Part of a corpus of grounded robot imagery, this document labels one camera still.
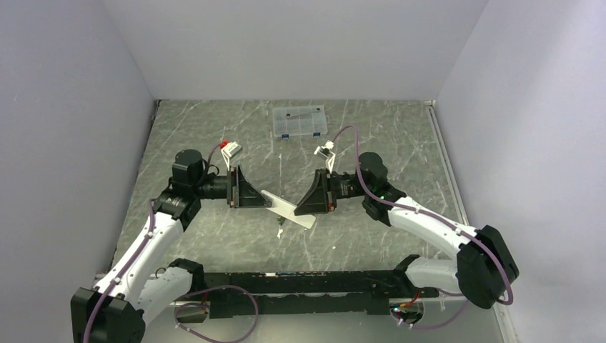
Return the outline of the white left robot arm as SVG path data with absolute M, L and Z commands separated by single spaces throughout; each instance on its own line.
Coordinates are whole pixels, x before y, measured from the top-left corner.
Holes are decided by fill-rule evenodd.
M 140 342 L 147 326 L 171 302 L 203 295 L 204 269 L 193 261 L 177 259 L 160 278 L 151 278 L 168 248 L 198 214 L 202 200 L 224 200 L 231 208 L 272 205 L 244 178 L 240 167 L 230 168 L 225 176 L 209 168 L 197 150 L 176 154 L 169 184 L 149 200 L 148 219 L 131 246 L 92 288 L 80 288 L 71 298 L 75 342 Z

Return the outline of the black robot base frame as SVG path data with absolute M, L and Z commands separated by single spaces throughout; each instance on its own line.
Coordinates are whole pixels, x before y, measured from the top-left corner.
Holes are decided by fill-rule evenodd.
M 178 258 L 171 267 L 192 272 L 183 300 L 209 303 L 212 319 L 253 314 L 362 312 L 388 315 L 399 299 L 435 298 L 435 288 L 413 286 L 399 264 L 391 270 L 331 272 L 206 272 L 201 264 Z M 200 292 L 210 289 L 209 295 Z

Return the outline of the white remote control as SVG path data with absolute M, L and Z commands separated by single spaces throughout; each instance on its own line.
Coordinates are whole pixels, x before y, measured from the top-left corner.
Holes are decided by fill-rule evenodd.
M 277 214 L 280 217 L 284 217 L 286 220 L 294 222 L 305 229 L 311 229 L 316 222 L 316 217 L 311 214 L 296 215 L 294 210 L 296 206 L 277 195 L 268 192 L 267 190 L 261 190 L 261 194 L 268 198 L 271 205 L 267 208 L 269 211 Z

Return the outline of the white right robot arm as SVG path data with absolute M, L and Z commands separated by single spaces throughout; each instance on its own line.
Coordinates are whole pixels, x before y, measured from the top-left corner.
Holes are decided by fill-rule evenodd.
M 410 297 L 420 288 L 435 288 L 460 293 L 483 309 L 511 303 L 511 285 L 520 271 L 496 228 L 460 224 L 423 207 L 388 182 L 388 169 L 374 152 L 361 154 L 357 165 L 353 174 L 316 170 L 294 214 L 328 214 L 337 208 L 337 200 L 362 197 L 362 207 L 373 220 L 403 229 L 448 257 L 404 260 L 403 271 L 393 279 L 398 294 Z

